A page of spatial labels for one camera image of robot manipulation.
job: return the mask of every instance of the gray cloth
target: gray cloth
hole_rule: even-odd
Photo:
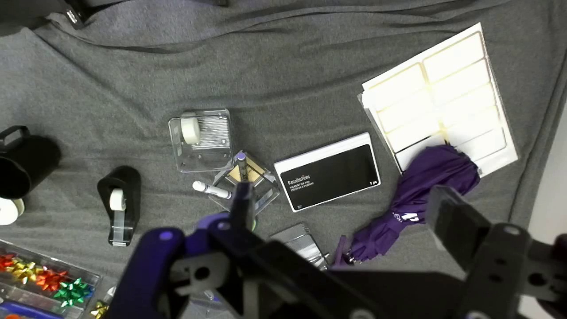
[[[133,249],[106,243],[96,183],[119,165],[142,174],[138,236],[191,233],[218,208],[189,190],[166,121],[184,110],[228,109],[237,148],[264,164],[372,132],[383,187],[292,215],[278,199],[260,218],[269,236],[305,222],[324,252],[386,211],[399,172],[356,96],[361,84],[482,22],[519,162],[468,197],[489,220],[526,226],[565,91],[563,0],[234,2],[136,0],[101,11],[85,31],[64,16],[0,38],[0,128],[55,137],[60,169],[0,231],[14,242],[115,282]],[[461,275],[425,227],[363,268]]]

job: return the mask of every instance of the gray fabric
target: gray fabric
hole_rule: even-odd
[[[292,215],[278,199],[260,218],[269,236],[306,222],[324,252],[384,213],[397,171],[356,102],[361,84],[482,22],[521,160],[468,197],[489,220],[526,226],[565,89],[563,0],[384,0],[381,4],[136,0],[110,8],[85,31],[64,16],[0,38],[0,128],[26,125],[62,146],[60,169],[28,199],[2,240],[90,268],[111,284],[133,249],[106,243],[96,183],[119,165],[143,180],[138,234],[189,233],[218,211],[189,190],[168,144],[182,110],[230,109],[237,146],[264,164],[372,132],[383,187]],[[363,268],[461,275],[425,227]]]

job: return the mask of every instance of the screw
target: screw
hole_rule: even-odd
[[[365,309],[356,309],[351,312],[351,319],[374,319],[374,316]]]
[[[473,312],[468,312],[468,314],[466,314],[466,319],[491,319],[491,318],[485,316],[484,312],[473,311]]]
[[[507,226],[507,227],[503,227],[503,231],[508,233],[510,236],[519,236],[519,229],[517,227]]]
[[[168,233],[168,231],[159,233],[159,242],[170,242],[172,238],[174,238],[174,233]]]
[[[230,224],[220,222],[216,227],[218,227],[220,231],[228,231],[228,229],[230,229]]]

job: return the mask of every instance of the black object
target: black object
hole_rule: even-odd
[[[12,126],[0,133],[0,197],[23,199],[58,165],[58,146],[30,135],[25,126]]]
[[[101,180],[97,188],[110,218],[108,243],[111,247],[127,247],[140,220],[142,180],[138,171],[131,167],[119,167]],[[126,211],[110,210],[110,195],[113,190],[124,192]]]
[[[243,210],[184,238],[154,229],[136,247],[106,319],[179,318],[189,295],[216,291],[237,318],[331,319],[507,319],[519,296],[535,296],[547,312],[567,316],[567,238],[554,247],[531,242],[510,224],[491,226],[450,188],[434,188],[427,220],[468,272],[322,273],[282,243],[264,243],[244,227]]]

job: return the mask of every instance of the purple fabric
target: purple fabric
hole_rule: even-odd
[[[452,146],[423,149],[404,171],[388,213],[354,233],[352,238],[340,238],[335,266],[384,256],[407,226],[425,222],[427,197],[432,187],[450,187],[464,195],[478,181],[476,165]]]

